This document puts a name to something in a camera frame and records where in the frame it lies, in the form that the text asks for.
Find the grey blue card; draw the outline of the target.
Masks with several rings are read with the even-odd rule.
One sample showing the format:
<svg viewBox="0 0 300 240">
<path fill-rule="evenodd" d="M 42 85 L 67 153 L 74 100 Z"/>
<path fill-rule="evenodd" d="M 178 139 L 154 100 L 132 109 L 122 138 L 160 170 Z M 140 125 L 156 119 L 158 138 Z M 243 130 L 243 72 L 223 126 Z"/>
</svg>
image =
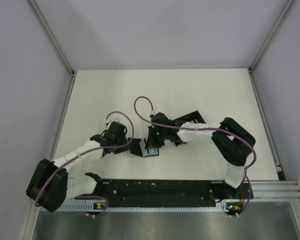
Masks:
<svg viewBox="0 0 300 240">
<path fill-rule="evenodd" d="M 148 158 L 148 157 L 155 157 L 159 155 L 159 149 L 158 148 L 149 148 L 145 149 L 144 147 L 141 149 L 142 157 Z"/>
</svg>

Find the black leather card holder wallet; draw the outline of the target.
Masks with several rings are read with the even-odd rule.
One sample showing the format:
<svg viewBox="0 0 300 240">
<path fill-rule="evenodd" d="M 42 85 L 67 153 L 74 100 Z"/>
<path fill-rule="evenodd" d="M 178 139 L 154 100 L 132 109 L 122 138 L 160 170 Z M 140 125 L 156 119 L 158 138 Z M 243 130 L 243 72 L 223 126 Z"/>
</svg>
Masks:
<svg viewBox="0 0 300 240">
<path fill-rule="evenodd" d="M 159 156 L 158 148 L 146 149 L 146 139 L 145 138 L 134 138 L 129 144 L 129 151 L 132 155 L 149 158 Z"/>
</svg>

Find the black plastic card tray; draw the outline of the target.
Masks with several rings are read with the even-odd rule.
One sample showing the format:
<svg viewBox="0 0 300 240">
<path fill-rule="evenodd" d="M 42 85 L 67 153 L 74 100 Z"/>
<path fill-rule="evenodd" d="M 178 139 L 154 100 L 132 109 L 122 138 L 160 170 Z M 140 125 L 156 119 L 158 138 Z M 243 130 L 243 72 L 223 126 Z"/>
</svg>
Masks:
<svg viewBox="0 0 300 240">
<path fill-rule="evenodd" d="M 178 126 L 181 125 L 181 122 L 190 122 L 190 123 L 195 123 L 195 124 L 205 124 L 206 123 L 198 110 L 188 113 L 186 115 L 180 116 L 178 118 L 175 118 L 172 122 Z"/>
</svg>

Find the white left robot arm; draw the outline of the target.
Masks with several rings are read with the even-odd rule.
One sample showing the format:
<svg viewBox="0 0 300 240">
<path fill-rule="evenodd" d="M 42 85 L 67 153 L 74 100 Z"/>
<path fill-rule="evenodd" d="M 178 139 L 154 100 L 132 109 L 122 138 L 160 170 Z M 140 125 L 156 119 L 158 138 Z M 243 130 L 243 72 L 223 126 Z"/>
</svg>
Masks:
<svg viewBox="0 0 300 240">
<path fill-rule="evenodd" d="M 81 195 L 99 198 L 104 191 L 100 177 L 88 172 L 93 161 L 127 151 L 127 127 L 117 121 L 92 136 L 78 149 L 54 160 L 43 159 L 34 170 L 26 195 L 37 206 L 55 212 L 65 201 Z"/>
</svg>

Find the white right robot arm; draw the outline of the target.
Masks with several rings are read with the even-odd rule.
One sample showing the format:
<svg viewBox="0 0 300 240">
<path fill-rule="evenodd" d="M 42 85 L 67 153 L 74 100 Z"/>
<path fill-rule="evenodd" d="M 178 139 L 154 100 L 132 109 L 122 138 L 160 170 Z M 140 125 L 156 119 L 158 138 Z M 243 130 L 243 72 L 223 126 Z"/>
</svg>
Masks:
<svg viewBox="0 0 300 240">
<path fill-rule="evenodd" d="M 159 142 L 169 140 L 177 145 L 190 142 L 214 144 L 227 161 L 224 194 L 235 198 L 241 193 L 246 161 L 253 152 L 256 139 L 234 119 L 226 117 L 216 124 L 183 119 L 173 121 L 164 113 L 158 112 L 150 115 L 149 123 Z"/>
</svg>

